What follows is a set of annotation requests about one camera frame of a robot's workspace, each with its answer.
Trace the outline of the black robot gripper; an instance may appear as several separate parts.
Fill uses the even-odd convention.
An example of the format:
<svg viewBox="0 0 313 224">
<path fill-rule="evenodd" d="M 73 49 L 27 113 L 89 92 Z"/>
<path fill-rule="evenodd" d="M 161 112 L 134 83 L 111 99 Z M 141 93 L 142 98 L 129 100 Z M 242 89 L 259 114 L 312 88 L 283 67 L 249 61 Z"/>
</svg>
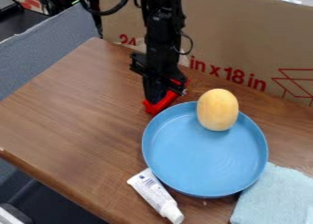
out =
<svg viewBox="0 0 313 224">
<path fill-rule="evenodd" d="M 143 78 L 146 100 L 157 104 L 174 85 L 173 79 L 188 79 L 178 68 L 181 27 L 170 19 L 147 20 L 146 53 L 131 54 L 131 70 Z"/>
</svg>

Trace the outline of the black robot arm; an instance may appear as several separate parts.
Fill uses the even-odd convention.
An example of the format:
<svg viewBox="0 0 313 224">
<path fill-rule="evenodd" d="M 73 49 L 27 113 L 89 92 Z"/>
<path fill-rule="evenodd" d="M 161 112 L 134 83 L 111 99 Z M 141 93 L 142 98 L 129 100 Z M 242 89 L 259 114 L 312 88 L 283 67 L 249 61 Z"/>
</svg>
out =
<svg viewBox="0 0 313 224">
<path fill-rule="evenodd" d="M 146 51 L 131 55 L 131 70 L 143 78 L 146 100 L 160 103 L 168 93 L 181 95 L 186 90 L 188 78 L 178 68 L 178 60 L 184 55 L 181 39 L 186 16 L 181 0 L 121 0 L 107 10 L 101 9 L 99 0 L 39 0 L 43 11 L 55 16 L 73 5 L 79 4 L 99 21 L 103 16 L 118 13 L 134 3 L 142 11 Z"/>
</svg>

